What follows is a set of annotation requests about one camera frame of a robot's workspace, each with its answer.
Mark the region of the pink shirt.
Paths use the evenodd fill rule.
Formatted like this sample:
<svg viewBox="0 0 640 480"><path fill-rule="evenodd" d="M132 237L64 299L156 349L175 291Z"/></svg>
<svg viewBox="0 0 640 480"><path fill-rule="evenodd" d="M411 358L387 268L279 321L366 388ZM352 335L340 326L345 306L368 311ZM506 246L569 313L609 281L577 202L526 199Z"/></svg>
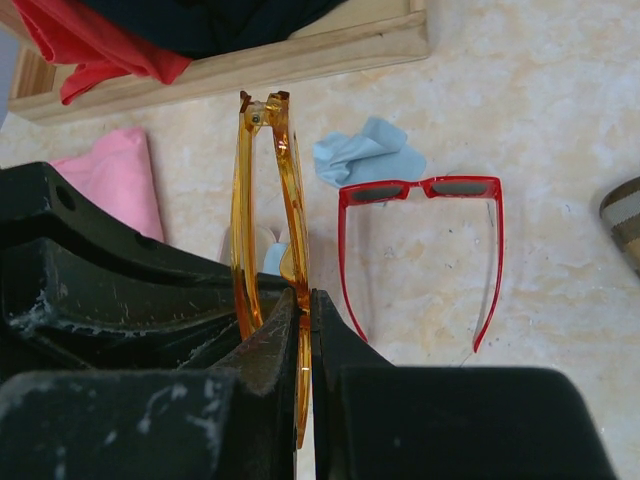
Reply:
<svg viewBox="0 0 640 480"><path fill-rule="evenodd" d="M164 240L144 129L114 130L99 138L88 152L53 160L51 165L112 217L145 237Z"/></svg>

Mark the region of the orange sunglasses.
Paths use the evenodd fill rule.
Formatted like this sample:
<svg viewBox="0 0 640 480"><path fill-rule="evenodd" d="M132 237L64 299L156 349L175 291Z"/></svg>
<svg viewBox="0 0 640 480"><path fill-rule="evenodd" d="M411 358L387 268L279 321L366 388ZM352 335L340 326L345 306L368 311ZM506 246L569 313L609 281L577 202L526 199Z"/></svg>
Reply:
<svg viewBox="0 0 640 480"><path fill-rule="evenodd" d="M247 339L263 325L256 267L253 161L254 140L261 128L269 127L289 231L289 246L280 261L280 273L295 289L300 312L296 376L296 446L300 448L304 444L311 396L311 290L303 182L297 137L290 123L289 98L287 92L279 91L261 102L246 91L240 92L231 202L230 268L239 330L241 337Z"/></svg>

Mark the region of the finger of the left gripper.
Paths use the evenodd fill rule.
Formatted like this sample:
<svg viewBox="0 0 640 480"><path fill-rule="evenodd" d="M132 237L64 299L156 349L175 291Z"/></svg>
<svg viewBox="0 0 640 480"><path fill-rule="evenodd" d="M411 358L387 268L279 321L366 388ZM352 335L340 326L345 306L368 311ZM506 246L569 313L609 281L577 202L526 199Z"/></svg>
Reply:
<svg viewBox="0 0 640 480"><path fill-rule="evenodd" d="M3 369L206 368L240 342L226 265L126 226L45 163L2 171Z"/></svg>

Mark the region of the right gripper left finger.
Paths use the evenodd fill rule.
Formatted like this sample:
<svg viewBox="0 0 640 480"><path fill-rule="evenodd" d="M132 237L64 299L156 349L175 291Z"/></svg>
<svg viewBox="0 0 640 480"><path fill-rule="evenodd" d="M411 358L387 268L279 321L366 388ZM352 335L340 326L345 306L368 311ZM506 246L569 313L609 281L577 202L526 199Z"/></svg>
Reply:
<svg viewBox="0 0 640 480"><path fill-rule="evenodd" d="M1 389L5 479L292 479L298 312L207 369L33 371Z"/></svg>

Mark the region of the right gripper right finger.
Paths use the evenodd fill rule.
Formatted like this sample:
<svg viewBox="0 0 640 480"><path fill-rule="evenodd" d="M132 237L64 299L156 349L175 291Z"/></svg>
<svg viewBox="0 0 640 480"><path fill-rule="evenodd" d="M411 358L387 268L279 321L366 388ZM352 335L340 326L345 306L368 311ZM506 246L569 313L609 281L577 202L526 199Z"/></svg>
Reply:
<svg viewBox="0 0 640 480"><path fill-rule="evenodd" d="M611 479L587 406L562 373L395 366L311 297L319 479Z"/></svg>

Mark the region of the light blue cleaning cloth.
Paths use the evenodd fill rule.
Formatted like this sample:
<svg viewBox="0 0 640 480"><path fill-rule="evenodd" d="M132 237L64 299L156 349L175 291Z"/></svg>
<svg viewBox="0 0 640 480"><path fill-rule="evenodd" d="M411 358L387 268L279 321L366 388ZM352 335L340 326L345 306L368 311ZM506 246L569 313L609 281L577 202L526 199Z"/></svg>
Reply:
<svg viewBox="0 0 640 480"><path fill-rule="evenodd" d="M287 248L287 243L276 242L271 244L266 251L261 272L268 275L280 276L280 264Z"/></svg>

